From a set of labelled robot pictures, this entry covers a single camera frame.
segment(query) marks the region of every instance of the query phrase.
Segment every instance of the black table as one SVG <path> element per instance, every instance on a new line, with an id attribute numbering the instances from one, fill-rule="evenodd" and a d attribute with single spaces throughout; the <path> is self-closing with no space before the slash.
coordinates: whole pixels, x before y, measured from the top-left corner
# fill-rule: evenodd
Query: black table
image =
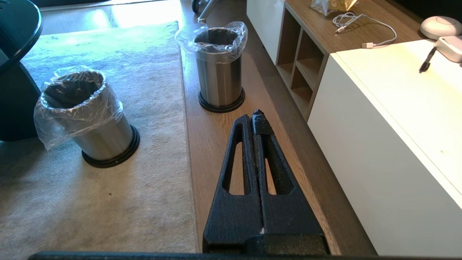
<path id="1" fill-rule="evenodd" d="M 0 140 L 37 136 L 33 112 L 40 90 L 20 60 L 37 42 L 42 17 L 29 0 L 0 0 Z"/>

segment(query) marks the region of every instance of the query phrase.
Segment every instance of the charging cable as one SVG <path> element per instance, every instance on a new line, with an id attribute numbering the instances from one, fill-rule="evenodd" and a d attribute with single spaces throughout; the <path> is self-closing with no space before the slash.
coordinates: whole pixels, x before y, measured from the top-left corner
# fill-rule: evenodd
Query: charging cable
<path id="1" fill-rule="evenodd" d="M 359 19 L 361 17 L 367 17 L 367 18 L 369 18 L 369 19 L 371 19 L 373 21 L 378 22 L 379 24 L 381 24 L 383 26 L 386 26 L 386 27 L 390 28 L 390 30 L 392 30 L 394 35 L 395 35 L 395 37 L 393 37 L 393 39 L 386 40 L 386 41 L 383 41 L 381 43 L 363 43 L 362 46 L 361 46 L 363 49 L 372 49 L 372 48 L 374 48 L 376 46 L 384 45 L 385 43 L 391 43 L 391 42 L 395 41 L 396 38 L 398 38 L 398 35 L 396 34 L 396 31 L 390 25 L 384 24 L 381 21 L 370 18 L 369 16 L 367 16 L 367 15 L 365 15 L 363 13 L 356 16 L 352 12 L 347 12 L 345 14 L 341 14 L 341 15 L 336 16 L 334 19 L 332 19 L 332 22 L 334 23 L 334 25 L 338 27 L 338 29 L 335 32 L 336 33 L 342 32 L 346 27 L 348 27 L 350 24 L 352 24 L 354 21 L 356 21 L 357 19 Z M 342 23 L 343 19 L 348 19 L 348 21 L 345 22 L 345 23 Z"/>

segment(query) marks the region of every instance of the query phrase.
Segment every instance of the white cabinet door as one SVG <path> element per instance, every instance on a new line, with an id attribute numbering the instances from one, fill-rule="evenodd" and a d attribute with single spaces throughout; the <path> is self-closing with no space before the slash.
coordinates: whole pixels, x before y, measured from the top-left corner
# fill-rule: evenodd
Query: white cabinet door
<path id="1" fill-rule="evenodd" d="M 373 99 L 332 54 L 308 120 L 372 244 L 379 255 L 461 257 L 462 210 Z"/>
<path id="2" fill-rule="evenodd" d="M 276 64 L 284 0 L 247 0 L 247 16 Z"/>

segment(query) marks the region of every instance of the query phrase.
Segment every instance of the plastic bag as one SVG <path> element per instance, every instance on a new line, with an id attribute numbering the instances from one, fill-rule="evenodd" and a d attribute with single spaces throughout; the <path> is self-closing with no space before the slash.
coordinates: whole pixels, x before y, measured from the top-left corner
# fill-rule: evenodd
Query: plastic bag
<path id="1" fill-rule="evenodd" d="M 122 116 L 122 102 L 104 74 L 86 66 L 55 71 L 34 109 L 38 138 L 47 150 Z"/>
<path id="2" fill-rule="evenodd" d="M 187 25 L 175 34 L 175 40 L 196 58 L 215 63 L 230 63 L 237 60 L 247 44 L 247 26 L 243 22 L 232 22 L 225 27 L 208 27 L 207 24 Z"/>
<path id="3" fill-rule="evenodd" d="M 322 13 L 324 16 L 328 16 L 331 12 L 349 11 L 358 0 L 313 0 L 311 2 L 311 8 Z"/>

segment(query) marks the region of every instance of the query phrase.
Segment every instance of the white device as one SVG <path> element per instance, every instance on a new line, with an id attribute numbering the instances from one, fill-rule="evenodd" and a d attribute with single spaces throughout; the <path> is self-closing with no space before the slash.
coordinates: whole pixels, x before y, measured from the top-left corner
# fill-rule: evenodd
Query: white device
<path id="1" fill-rule="evenodd" d="M 432 16 L 420 25 L 420 31 L 430 39 L 438 40 L 442 36 L 460 35 L 462 24 L 446 16 Z"/>
<path id="2" fill-rule="evenodd" d="M 452 62 L 462 62 L 462 36 L 440 37 L 435 47 Z"/>

